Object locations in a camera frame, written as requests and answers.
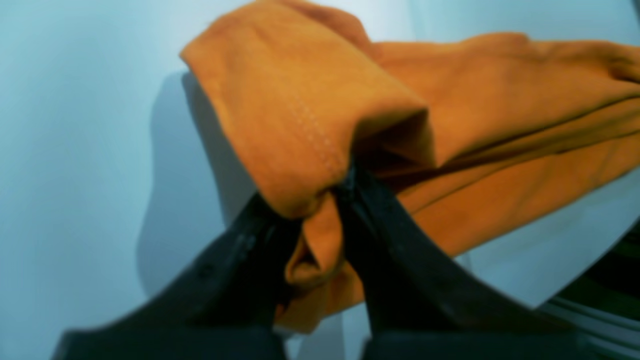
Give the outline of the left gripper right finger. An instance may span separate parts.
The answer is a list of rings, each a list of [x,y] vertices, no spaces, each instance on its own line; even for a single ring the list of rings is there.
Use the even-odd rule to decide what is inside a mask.
[[[446,255],[393,192],[352,164],[335,189],[365,293],[364,360],[589,360],[572,325],[530,310]]]

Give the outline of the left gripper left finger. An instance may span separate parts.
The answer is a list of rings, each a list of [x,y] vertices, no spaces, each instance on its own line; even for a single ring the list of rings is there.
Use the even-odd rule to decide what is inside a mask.
[[[274,333],[302,222],[256,194],[150,301],[110,324],[69,330],[55,360],[285,360]]]

